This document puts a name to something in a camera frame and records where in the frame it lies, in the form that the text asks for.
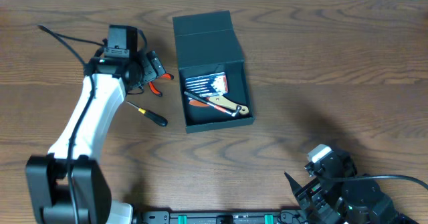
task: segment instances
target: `camera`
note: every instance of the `camera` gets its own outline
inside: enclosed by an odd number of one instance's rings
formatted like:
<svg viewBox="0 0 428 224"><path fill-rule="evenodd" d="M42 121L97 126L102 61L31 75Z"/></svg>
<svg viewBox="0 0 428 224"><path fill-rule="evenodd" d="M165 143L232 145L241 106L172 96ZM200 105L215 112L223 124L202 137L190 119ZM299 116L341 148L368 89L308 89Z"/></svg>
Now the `camera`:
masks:
<svg viewBox="0 0 428 224"><path fill-rule="evenodd" d="M138 50L138 35L144 47ZM110 25L106 46L101 47L89 61L93 74L112 74L122 78L126 93L139 88L165 74L155 51L146 53L147 40L142 30L126 25Z"/></svg>

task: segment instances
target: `open box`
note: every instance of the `open box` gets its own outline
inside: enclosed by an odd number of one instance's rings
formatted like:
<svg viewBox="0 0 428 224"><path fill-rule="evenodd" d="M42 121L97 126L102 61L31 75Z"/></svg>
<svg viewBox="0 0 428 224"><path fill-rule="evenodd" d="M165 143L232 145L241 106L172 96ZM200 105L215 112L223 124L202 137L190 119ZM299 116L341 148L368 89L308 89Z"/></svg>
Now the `open box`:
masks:
<svg viewBox="0 0 428 224"><path fill-rule="evenodd" d="M233 31L229 11L174 17L175 47L186 132L194 133L253 124L251 105L241 47ZM224 96L247 106L249 114L232 117L212 107L189 105L183 94L185 80L225 72L229 92Z"/></svg>

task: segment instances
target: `pliers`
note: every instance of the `pliers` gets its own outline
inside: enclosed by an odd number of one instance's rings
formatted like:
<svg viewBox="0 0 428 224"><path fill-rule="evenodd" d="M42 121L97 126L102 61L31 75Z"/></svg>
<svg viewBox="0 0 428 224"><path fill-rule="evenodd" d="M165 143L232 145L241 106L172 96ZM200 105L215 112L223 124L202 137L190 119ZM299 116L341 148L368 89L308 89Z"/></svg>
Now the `pliers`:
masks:
<svg viewBox="0 0 428 224"><path fill-rule="evenodd" d="M173 80L174 79L174 75L166 73L166 74L162 75L159 78L162 78L162 79L165 79L165 80ZM155 94L155 95L157 95L159 97L162 97L162 92L160 92L159 90L156 89L156 87L154 86L153 82L149 82L148 86L150 87L150 90L152 91L153 94Z"/></svg>

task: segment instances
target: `wood grain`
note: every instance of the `wood grain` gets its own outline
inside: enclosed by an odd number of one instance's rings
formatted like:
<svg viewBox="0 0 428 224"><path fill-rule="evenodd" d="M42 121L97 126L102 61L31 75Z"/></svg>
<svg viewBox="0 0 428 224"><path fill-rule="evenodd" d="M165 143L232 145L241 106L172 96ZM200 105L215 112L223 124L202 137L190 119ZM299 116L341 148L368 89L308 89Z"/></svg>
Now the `wood grain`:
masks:
<svg viewBox="0 0 428 224"><path fill-rule="evenodd" d="M349 151L361 173L428 182L428 0L0 0L0 222L33 223L24 166L45 154L80 95L82 68L42 23L101 40L109 23L142 28L177 75L172 17L230 10L257 120L185 134L177 81L130 99L169 119L159 128L121 106L102 170L115 199L180 210L294 206L283 172L304 184L306 153ZM84 59L96 48L72 43ZM380 181L395 207L428 223L428 195Z"/></svg>

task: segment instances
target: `black screwdriver handle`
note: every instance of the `black screwdriver handle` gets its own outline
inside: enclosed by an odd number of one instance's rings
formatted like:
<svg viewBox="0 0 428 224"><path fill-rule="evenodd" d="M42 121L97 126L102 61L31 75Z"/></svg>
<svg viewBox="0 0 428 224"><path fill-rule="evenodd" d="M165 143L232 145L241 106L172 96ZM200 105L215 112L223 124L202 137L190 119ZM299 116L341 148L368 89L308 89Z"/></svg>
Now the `black screwdriver handle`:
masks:
<svg viewBox="0 0 428 224"><path fill-rule="evenodd" d="M168 124L168 120L166 118L163 118L162 116L151 112L150 110L146 110L144 116L153 120L153 122L155 122L159 126L165 127Z"/></svg>

